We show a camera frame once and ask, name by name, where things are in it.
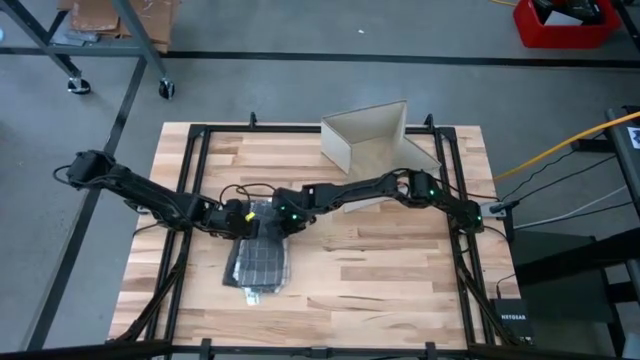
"cart wheel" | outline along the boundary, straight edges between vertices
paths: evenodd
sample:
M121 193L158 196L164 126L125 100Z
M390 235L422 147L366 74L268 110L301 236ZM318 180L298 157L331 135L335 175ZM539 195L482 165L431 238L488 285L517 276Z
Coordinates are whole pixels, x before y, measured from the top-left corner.
M160 80L160 88L158 88L158 93L160 93L160 96L162 96L163 99L171 100L175 92L176 87L175 85L173 85L172 81Z
M67 91L76 95L86 95L91 92L91 85L86 80L80 80L80 88L76 88L76 84L69 80L67 83Z

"metal shelf leg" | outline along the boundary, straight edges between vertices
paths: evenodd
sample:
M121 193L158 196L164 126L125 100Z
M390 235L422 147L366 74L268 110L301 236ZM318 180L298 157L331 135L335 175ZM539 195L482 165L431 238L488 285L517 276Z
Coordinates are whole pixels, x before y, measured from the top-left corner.
M171 99L175 91L173 82L169 79L167 69L164 67L158 51L153 46L149 35L144 30L144 26L133 10L129 0L112 0L112 2L120 19L124 22L133 39L138 43L142 56L147 60L147 64L149 64L160 77L160 95L165 99Z
M76 88L83 87L82 72L71 62L68 55L54 54L49 49L49 35L42 25L19 0L0 0L0 9L33 40L47 56L69 76Z

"yellow cable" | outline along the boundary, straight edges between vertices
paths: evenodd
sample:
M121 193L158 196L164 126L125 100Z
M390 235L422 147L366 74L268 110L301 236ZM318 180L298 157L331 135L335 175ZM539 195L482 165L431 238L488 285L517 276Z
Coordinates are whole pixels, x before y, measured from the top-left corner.
M510 3L508 1L500 1L500 0L489 0L491 2L494 2L496 4L502 4L502 5L509 5L509 6L516 6L518 4L514 4L514 3Z
M574 142L574 141L576 141L578 139L581 139L581 138L583 138L585 136L589 136L589 135L593 134L596 131L599 131L599 130L602 130L602 129L606 129L608 127L615 126L615 125L621 124L621 123L623 123L625 121L636 119L638 117L640 117L640 111L635 112L633 114L629 114L629 115L623 116L623 117L615 119L615 120L611 120L611 121L606 122L604 124L601 124L601 125L598 125L596 127L593 127L593 128L591 128L589 130L585 130L585 131L581 132L580 134L577 134L577 135L574 135L574 136L568 138L567 140L565 140L565 141L561 142L560 144L552 147L551 149L543 152L542 154L532 158L531 160L528 160L527 162L523 163L522 165L520 165L518 167L515 167L515 168L513 168L513 169L511 169L511 170L509 170L507 172L504 172L504 173L494 177L493 180L500 180L500 179L505 178L507 176L513 175L513 174L517 173L518 171L537 163L538 161L544 159L545 157L547 157L547 156L553 154L554 152L562 149L563 147L571 144L572 142Z

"cardboard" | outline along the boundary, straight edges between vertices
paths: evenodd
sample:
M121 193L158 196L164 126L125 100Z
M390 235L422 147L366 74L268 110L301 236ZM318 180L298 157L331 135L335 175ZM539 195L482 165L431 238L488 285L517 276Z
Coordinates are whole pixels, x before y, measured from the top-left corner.
M78 31L104 31L118 27L118 14L111 1L75 0L71 8L71 28Z
M166 53L179 0L130 0L145 31L158 51ZM58 0L59 10L68 10L72 29L95 31L105 36L131 36L111 5L111 0Z
M347 173L347 182L379 177L407 167L437 174L440 163L405 136L406 101L325 116L320 124L322 153ZM388 199L344 205L345 212Z

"white cable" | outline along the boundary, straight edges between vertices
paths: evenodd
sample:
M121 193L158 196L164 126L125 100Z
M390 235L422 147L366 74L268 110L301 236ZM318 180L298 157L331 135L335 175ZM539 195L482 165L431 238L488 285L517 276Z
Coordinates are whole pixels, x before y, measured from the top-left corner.
M615 194L619 193L620 191L622 191L622 190L624 190L624 189L626 189L626 188L627 188L627 185L625 185L625 186L621 187L621 188L620 188L620 189L618 189L618 190L614 190L613 192L610 192L609 194L607 194L607 195L605 195L605 196L603 196L603 197L601 197L601 198L599 198L599 199L593 200L592 202L590 202L590 203L588 203L588 204L586 204L586 205L582 205L581 207L579 207L579 208L577 208L577 209L575 209L575 210L572 210L572 211L570 211L570 212L568 212L568 213L566 213L566 214L564 214L564 215L556 216L556 217L551 218L551 219L545 219L545 220L540 220L540 221L532 222L532 223L529 223L529 224L517 225L517 226L514 226L514 227L513 227L513 230L518 230L518 229L525 228L525 227L529 227L529 226L543 225L543 224L546 224L546 223L549 223L549 222L554 222L554 221L562 220L562 219L567 218L567 217L569 217L569 216L571 216L571 215L573 215L573 214L579 213L580 211L582 211L582 210L584 210L584 209L586 209L586 208L588 208L588 207L590 207L590 206L593 206L593 205L595 205L595 204L599 203L599 202L600 202L600 201L602 201L602 200L608 199L608 198L610 198L611 196L613 196L613 195L615 195Z

